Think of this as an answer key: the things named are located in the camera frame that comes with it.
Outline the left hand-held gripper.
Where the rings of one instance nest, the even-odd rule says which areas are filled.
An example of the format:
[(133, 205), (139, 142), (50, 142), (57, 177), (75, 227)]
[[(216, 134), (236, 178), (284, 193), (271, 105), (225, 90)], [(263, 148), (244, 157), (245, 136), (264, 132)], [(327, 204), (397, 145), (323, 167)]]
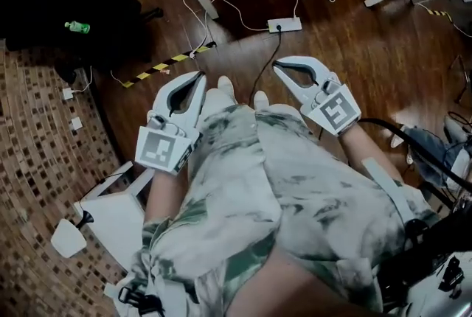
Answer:
[(178, 76), (159, 89), (147, 114), (147, 125), (139, 128), (136, 163), (171, 175), (180, 173), (203, 135), (196, 128), (180, 128), (165, 117), (183, 116), (189, 126), (196, 126), (206, 89), (207, 77), (201, 71)]

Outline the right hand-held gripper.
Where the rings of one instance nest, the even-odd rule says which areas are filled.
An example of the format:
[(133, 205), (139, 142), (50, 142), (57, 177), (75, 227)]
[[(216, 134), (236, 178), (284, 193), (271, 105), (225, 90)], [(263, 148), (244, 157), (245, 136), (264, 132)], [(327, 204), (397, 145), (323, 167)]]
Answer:
[[(328, 133), (340, 136), (361, 118), (361, 110), (347, 85), (328, 79), (330, 70), (318, 59), (287, 56), (275, 60), (272, 69), (302, 104), (301, 113)], [(289, 69), (308, 76), (309, 83), (298, 84), (286, 73)], [(321, 81), (320, 90), (314, 94)]]

